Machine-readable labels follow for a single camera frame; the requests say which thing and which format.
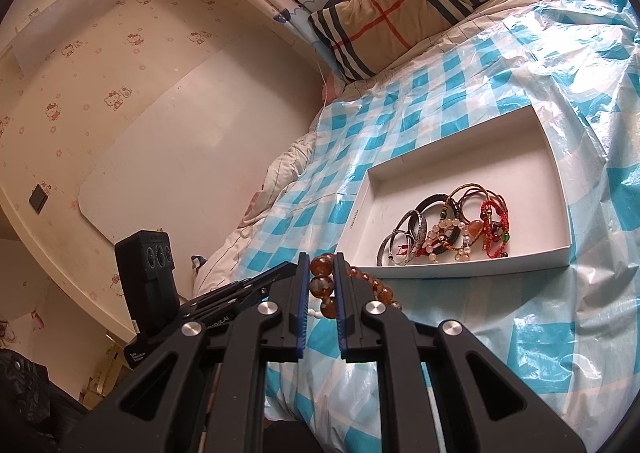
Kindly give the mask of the white round board on wall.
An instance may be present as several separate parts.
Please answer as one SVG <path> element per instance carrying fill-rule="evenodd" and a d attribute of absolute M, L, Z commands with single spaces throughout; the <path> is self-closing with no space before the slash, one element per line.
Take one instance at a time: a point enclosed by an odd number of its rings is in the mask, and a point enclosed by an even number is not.
<path fill-rule="evenodd" d="M 273 159 L 308 131 L 321 88 L 318 70 L 277 36 L 242 36 L 119 135 L 81 184 L 81 213 L 112 243 L 163 230 L 176 248 L 211 253 Z"/>

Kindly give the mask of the red knotted bracelet green beads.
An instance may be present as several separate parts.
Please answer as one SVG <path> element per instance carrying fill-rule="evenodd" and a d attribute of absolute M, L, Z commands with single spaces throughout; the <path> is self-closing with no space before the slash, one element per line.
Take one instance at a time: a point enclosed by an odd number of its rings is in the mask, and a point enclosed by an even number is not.
<path fill-rule="evenodd" d="M 489 197 L 480 206 L 483 221 L 483 249 L 489 259 L 504 258 L 510 242 L 509 213 L 506 204 L 497 197 Z"/>

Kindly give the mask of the plaid pillow left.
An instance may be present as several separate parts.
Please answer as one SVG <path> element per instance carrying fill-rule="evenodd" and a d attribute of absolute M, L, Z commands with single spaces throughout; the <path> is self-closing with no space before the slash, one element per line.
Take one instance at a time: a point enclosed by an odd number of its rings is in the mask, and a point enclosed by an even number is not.
<path fill-rule="evenodd" d="M 347 82 L 372 78 L 473 12 L 469 0 L 346 0 L 309 17 Z"/>

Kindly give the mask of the white shallow cardboard box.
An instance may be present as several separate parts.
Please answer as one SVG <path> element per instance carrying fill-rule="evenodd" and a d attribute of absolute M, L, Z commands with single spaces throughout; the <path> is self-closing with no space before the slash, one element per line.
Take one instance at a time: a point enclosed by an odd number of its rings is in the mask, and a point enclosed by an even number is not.
<path fill-rule="evenodd" d="M 489 197 L 506 204 L 510 242 L 489 259 L 484 235 L 464 246 L 460 225 Z M 427 222 L 408 265 L 376 265 L 382 240 L 409 210 Z M 565 268 L 570 220 L 558 166 L 533 106 L 486 120 L 370 168 L 337 250 L 380 279 L 452 279 Z"/>

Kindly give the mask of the silver bangle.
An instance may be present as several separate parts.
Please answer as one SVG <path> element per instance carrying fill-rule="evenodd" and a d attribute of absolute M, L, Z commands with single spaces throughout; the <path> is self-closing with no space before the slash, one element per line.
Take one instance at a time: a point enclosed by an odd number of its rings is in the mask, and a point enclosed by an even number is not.
<path fill-rule="evenodd" d="M 408 265 L 422 248 L 427 222 L 418 210 L 407 211 L 395 228 L 382 240 L 376 254 L 376 265 Z"/>

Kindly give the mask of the red cord agate pendant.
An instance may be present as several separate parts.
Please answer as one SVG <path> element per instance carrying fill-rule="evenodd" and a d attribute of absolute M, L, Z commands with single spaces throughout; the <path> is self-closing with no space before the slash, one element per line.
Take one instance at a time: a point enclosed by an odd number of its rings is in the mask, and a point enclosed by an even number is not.
<path fill-rule="evenodd" d="M 476 219 L 469 223 L 460 225 L 462 234 L 462 243 L 464 246 L 472 246 L 477 239 L 484 234 L 485 222 L 482 219 Z"/>

